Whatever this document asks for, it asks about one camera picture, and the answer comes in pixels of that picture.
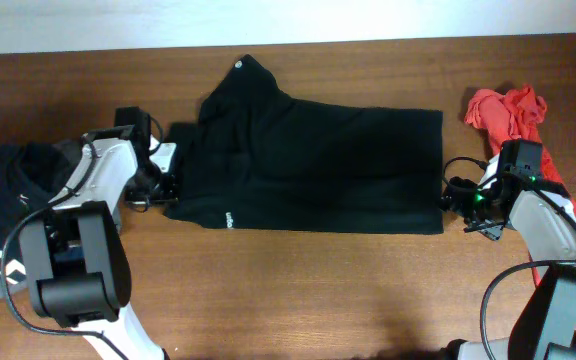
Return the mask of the black polo shirt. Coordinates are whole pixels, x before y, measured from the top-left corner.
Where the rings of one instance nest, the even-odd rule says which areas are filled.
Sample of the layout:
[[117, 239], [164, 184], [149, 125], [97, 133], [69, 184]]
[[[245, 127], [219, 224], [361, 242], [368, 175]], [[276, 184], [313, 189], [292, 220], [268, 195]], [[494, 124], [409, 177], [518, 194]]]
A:
[[165, 215], [209, 229], [439, 234], [442, 120], [298, 99], [245, 55], [195, 122], [170, 128], [178, 200]]

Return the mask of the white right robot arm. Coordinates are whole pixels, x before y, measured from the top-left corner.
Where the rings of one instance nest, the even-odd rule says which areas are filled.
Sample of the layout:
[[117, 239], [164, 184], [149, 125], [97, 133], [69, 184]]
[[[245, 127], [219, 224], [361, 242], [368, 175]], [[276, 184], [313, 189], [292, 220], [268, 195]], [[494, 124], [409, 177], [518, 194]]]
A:
[[[476, 184], [452, 178], [442, 197], [461, 215], [470, 232], [497, 239], [501, 231], [519, 233], [530, 259], [497, 275], [486, 288], [479, 310], [480, 339], [455, 340], [449, 359], [576, 359], [576, 216], [565, 189], [536, 176], [494, 174]], [[493, 291], [510, 275], [536, 270], [541, 280], [506, 338], [488, 334]]]

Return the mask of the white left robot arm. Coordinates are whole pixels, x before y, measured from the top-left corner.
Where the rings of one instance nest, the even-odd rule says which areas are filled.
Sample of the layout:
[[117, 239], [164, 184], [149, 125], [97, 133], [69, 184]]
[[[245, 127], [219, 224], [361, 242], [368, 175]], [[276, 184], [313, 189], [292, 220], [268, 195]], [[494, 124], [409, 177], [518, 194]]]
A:
[[161, 175], [149, 150], [149, 135], [133, 125], [88, 132], [64, 187], [15, 234], [34, 311], [56, 322], [52, 334], [82, 337], [103, 359], [168, 356], [132, 308], [119, 236], [124, 190], [151, 190]]

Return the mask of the red crumpled garment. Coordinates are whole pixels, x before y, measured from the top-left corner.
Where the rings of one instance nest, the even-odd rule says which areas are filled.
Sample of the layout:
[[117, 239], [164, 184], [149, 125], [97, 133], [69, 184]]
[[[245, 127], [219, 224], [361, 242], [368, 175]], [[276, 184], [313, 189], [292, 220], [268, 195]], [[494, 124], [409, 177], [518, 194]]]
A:
[[[479, 89], [468, 101], [464, 122], [487, 133], [493, 155], [499, 154], [503, 142], [525, 139], [543, 143], [539, 124], [545, 120], [547, 103], [530, 85], [508, 90], [501, 94], [491, 89]], [[542, 153], [541, 171], [547, 180], [563, 184], [551, 154], [545, 148]], [[576, 218], [576, 201], [574, 216]]]

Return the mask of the navy hoodie with white letters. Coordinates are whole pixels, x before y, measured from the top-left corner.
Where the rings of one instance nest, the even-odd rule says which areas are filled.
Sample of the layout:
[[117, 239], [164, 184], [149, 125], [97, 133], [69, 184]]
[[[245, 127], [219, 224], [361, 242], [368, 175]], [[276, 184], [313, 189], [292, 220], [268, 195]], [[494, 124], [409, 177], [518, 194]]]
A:
[[82, 156], [76, 140], [0, 146], [0, 262], [6, 237], [64, 188]]

